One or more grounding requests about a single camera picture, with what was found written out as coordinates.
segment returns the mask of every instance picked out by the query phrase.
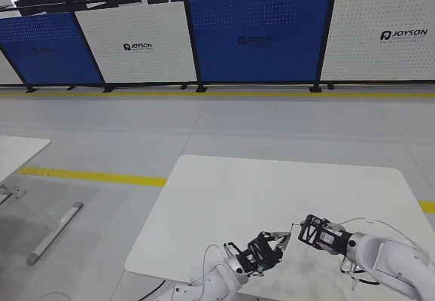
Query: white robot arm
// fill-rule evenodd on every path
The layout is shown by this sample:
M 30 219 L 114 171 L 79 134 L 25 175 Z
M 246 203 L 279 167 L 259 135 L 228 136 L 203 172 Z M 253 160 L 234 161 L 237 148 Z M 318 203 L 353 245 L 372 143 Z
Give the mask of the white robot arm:
M 291 232 L 261 232 L 244 251 L 227 243 L 227 257 L 221 262 L 205 266 L 189 285 L 174 285 L 154 301 L 231 301 L 251 275 L 262 276 L 282 261 L 290 237 Z M 332 255 L 344 255 L 370 274 L 375 284 L 413 300 L 435 301 L 435 269 L 431 269 L 430 257 L 408 239 L 348 233 L 342 225 L 314 215 L 301 223 L 298 239 Z M 273 241 L 277 241 L 274 249 L 269 245 Z M 233 254 L 230 248 L 238 253 Z
M 413 300 L 435 300 L 435 268 L 430 257 L 408 239 L 348 233 L 341 225 L 309 215 L 299 240 L 333 255 L 342 254 L 378 283 Z
M 221 262 L 204 266 L 203 273 L 192 277 L 189 285 L 174 285 L 154 301 L 230 301 L 251 275 L 262 276 L 282 261 L 290 237 L 290 232 L 261 232 L 244 251 L 232 242 L 226 243 L 227 256 Z M 276 242 L 274 249 L 270 242 Z

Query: cable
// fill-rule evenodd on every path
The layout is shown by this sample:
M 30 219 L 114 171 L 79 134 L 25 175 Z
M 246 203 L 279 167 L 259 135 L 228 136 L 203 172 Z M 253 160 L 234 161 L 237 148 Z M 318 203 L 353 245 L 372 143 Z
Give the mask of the cable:
M 164 284 L 166 283 L 166 280 L 163 280 L 158 287 L 154 288 L 150 293 L 148 293 L 147 295 L 143 296 L 141 299 L 137 300 L 137 301 L 142 301 L 145 298 L 149 297 L 150 295 L 152 295 L 153 293 L 155 293 L 157 290 L 159 290 Z
M 199 298 L 197 298 L 198 300 L 201 300 L 202 295 L 204 294 L 204 286 L 205 286 L 205 281 L 204 281 L 204 275 L 205 275 L 205 256 L 208 254 L 208 251 L 209 251 L 210 247 L 216 247 L 221 252 L 220 248 L 217 245 L 214 245 L 214 244 L 208 245 L 208 247 L 205 249 L 204 257 L 202 258 L 202 277 L 201 277 L 201 279 L 202 279 L 202 289 L 201 289 L 201 294 L 199 295 Z
M 52 296 L 52 295 L 61 295 L 64 296 L 65 298 L 67 298 L 68 301 L 72 301 L 71 297 L 69 297 L 66 293 L 63 292 L 51 292 L 51 293 L 46 293 L 45 295 L 40 297 L 40 301 L 42 301 L 46 296 Z

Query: white cable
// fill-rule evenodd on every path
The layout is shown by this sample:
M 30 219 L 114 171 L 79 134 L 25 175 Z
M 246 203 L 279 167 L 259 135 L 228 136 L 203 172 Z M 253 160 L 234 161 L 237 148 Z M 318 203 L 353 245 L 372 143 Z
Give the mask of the white cable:
M 208 245 L 208 247 L 205 249 L 204 257 L 202 258 L 202 289 L 201 289 L 201 294 L 199 295 L 199 298 L 197 298 L 198 300 L 201 300 L 202 295 L 204 294 L 204 286 L 205 286 L 205 281 L 204 281 L 204 275 L 205 275 L 205 256 L 208 254 L 208 251 L 209 251 L 210 247 L 216 247 L 221 252 L 220 248 L 217 245 L 214 245 L 214 244 Z

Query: table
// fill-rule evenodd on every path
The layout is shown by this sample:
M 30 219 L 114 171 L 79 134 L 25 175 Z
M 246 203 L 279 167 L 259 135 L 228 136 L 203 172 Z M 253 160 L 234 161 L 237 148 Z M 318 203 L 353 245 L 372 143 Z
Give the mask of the table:
M 126 270 L 189 282 L 206 247 L 246 245 L 262 231 L 288 231 L 307 214 L 341 222 L 383 220 L 431 253 L 435 234 L 401 172 L 366 166 L 182 156 L 126 260 Z M 399 236 L 379 223 L 351 222 L 349 232 Z M 341 256 L 297 240 L 283 262 L 239 291 L 276 300 L 405 300 L 391 290 L 340 274 Z
M 0 135 L 0 187 L 6 190 L 0 195 L 0 204 L 12 194 L 16 199 L 23 201 L 23 198 L 29 198 L 27 192 L 17 184 L 12 184 L 8 179 L 16 170 L 26 164 L 31 158 L 39 154 L 46 146 L 50 144 L 48 139 L 11 137 Z M 50 230 L 42 243 L 27 258 L 29 265 L 35 264 L 42 253 L 47 249 L 50 243 L 62 231 L 63 227 L 70 221 L 77 210 L 82 207 L 82 203 L 76 202 L 71 209 L 59 221 L 53 220 L 42 208 L 38 202 L 21 202 L 28 208 L 40 221 L 42 221 Z

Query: joyson logo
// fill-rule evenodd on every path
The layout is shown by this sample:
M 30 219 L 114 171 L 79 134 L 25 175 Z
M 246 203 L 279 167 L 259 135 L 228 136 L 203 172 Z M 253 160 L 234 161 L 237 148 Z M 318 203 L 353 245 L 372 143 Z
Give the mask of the joyson logo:
M 272 42 L 274 38 L 272 36 L 251 36 L 251 37 L 238 37 L 238 45 L 257 45 L 266 44 Z
M 126 51 L 152 50 L 152 43 L 124 44 Z
M 412 39 L 417 41 L 418 39 L 424 38 L 428 33 L 428 29 L 412 29 L 412 30 L 396 30 L 393 32 L 390 30 L 385 30 L 380 36 L 381 41 L 387 40 L 408 40 Z

